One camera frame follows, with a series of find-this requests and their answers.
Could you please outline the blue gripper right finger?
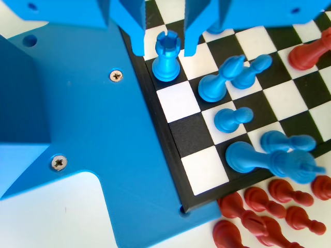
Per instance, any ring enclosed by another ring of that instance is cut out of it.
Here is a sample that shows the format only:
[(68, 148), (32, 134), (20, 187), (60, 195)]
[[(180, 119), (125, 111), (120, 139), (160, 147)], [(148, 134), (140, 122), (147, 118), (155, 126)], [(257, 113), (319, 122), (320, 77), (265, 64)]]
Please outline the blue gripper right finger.
[(193, 56), (199, 37), (213, 24), (220, 29), (304, 24), (328, 7), (316, 1), (185, 1), (184, 55)]

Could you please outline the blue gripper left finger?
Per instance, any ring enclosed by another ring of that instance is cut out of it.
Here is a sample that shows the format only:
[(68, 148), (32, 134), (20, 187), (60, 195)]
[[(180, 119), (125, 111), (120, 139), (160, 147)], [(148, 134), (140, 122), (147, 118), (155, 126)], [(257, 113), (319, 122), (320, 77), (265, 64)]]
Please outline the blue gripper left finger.
[(5, 4), (28, 21), (106, 28), (111, 19), (129, 35), (133, 53), (144, 56), (145, 1), (8, 0)]

